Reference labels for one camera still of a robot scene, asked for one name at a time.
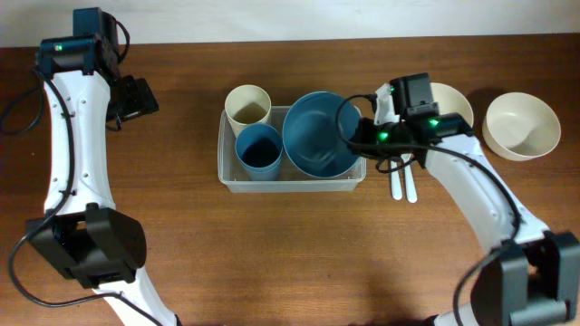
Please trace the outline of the beige bowl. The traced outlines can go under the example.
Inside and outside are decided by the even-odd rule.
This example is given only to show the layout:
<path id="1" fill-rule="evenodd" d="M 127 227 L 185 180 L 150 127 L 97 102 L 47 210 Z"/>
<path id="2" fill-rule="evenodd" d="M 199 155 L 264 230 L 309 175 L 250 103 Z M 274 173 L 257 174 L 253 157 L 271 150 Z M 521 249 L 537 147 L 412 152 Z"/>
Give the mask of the beige bowl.
<path id="1" fill-rule="evenodd" d="M 562 130 L 558 117 L 544 101 L 523 92 L 510 92 L 489 104 L 482 134 L 488 147 L 500 157 L 527 161 L 553 151 Z"/>
<path id="2" fill-rule="evenodd" d="M 474 124 L 474 112 L 468 99 L 455 88 L 439 83 L 430 84 L 433 99 L 439 104 L 440 115 L 458 113 L 470 127 Z"/>

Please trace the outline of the white plastic fork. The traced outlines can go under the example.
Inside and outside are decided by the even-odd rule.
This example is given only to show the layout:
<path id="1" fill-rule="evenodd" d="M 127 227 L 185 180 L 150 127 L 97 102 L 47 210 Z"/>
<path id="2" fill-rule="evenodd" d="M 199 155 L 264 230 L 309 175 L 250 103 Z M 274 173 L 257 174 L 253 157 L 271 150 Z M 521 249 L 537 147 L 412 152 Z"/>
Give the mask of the white plastic fork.
<path id="1" fill-rule="evenodd" d="M 396 160 L 390 161 L 390 168 L 391 168 L 390 178 L 391 178 L 392 198 L 395 200 L 401 200 L 402 199 L 402 188 L 401 188 L 401 181 L 400 181 L 400 175 L 399 175 L 399 170 L 398 170 L 398 164 L 397 164 Z"/>

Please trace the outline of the white plastic spoon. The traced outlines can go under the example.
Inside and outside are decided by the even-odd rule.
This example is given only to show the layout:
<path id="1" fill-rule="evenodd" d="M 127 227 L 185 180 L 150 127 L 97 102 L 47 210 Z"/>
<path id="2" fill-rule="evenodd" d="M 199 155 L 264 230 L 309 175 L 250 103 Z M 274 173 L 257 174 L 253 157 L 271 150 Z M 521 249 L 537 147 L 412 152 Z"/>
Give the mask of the white plastic spoon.
<path id="1" fill-rule="evenodd" d="M 411 171 L 411 154 L 403 154 L 401 156 L 405 167 L 403 169 L 405 194 L 410 203 L 416 203 L 418 200 L 417 191 L 414 183 L 414 178 Z"/>

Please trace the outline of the blue bowl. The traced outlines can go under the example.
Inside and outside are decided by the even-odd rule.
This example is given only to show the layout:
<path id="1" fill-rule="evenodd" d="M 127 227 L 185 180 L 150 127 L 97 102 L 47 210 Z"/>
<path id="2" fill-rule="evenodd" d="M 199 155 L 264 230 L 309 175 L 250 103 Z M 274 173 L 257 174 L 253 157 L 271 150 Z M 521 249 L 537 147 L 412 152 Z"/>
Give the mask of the blue bowl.
<path id="1" fill-rule="evenodd" d="M 329 91 L 306 94 L 286 113 L 282 138 L 292 163 L 311 177 L 338 177 L 349 171 L 359 157 L 339 138 L 354 135 L 360 111 L 344 97 Z"/>

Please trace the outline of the blue cup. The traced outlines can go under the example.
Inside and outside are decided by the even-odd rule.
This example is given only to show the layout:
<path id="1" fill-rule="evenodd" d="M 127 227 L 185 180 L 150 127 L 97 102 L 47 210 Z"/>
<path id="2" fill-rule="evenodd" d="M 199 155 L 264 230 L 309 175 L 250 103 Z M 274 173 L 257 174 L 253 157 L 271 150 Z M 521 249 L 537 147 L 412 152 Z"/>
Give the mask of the blue cup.
<path id="1" fill-rule="evenodd" d="M 237 136 L 235 152 L 242 165 L 250 171 L 267 171 L 281 162 L 282 137 L 268 124 L 252 124 Z"/>
<path id="2" fill-rule="evenodd" d="M 261 168 L 252 167 L 244 161 L 241 162 L 241 165 L 252 181 L 274 181 L 280 176 L 282 159 L 278 159 L 272 164 Z"/>

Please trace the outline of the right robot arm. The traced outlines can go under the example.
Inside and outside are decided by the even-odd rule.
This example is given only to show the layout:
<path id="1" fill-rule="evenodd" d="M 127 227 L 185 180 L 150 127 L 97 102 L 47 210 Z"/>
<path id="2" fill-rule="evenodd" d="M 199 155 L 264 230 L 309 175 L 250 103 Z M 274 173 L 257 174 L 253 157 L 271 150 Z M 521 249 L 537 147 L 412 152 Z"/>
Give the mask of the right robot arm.
<path id="1" fill-rule="evenodd" d="M 578 311 L 579 241 L 554 233 L 517 200 L 458 113 L 440 114 L 430 76 L 403 76 L 364 97 L 373 118 L 344 137 L 348 149 L 378 163 L 404 155 L 448 191 L 485 255 L 460 279 L 450 312 L 428 325 L 557 325 Z"/>

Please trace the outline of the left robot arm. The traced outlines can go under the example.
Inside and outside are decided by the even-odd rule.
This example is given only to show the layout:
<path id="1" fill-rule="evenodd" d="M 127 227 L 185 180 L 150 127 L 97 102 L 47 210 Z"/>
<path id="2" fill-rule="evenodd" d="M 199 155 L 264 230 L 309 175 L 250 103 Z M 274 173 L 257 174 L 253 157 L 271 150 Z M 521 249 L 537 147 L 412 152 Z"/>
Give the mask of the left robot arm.
<path id="1" fill-rule="evenodd" d="M 178 325 L 145 269 L 139 221 L 116 209 L 107 170 L 106 129 L 158 110 L 142 79 L 122 76 L 125 30 L 99 7 L 76 9 L 73 34 L 45 39 L 36 54 L 51 114 L 51 180 L 44 216 L 25 241 L 63 278 L 104 299 L 126 325 Z"/>

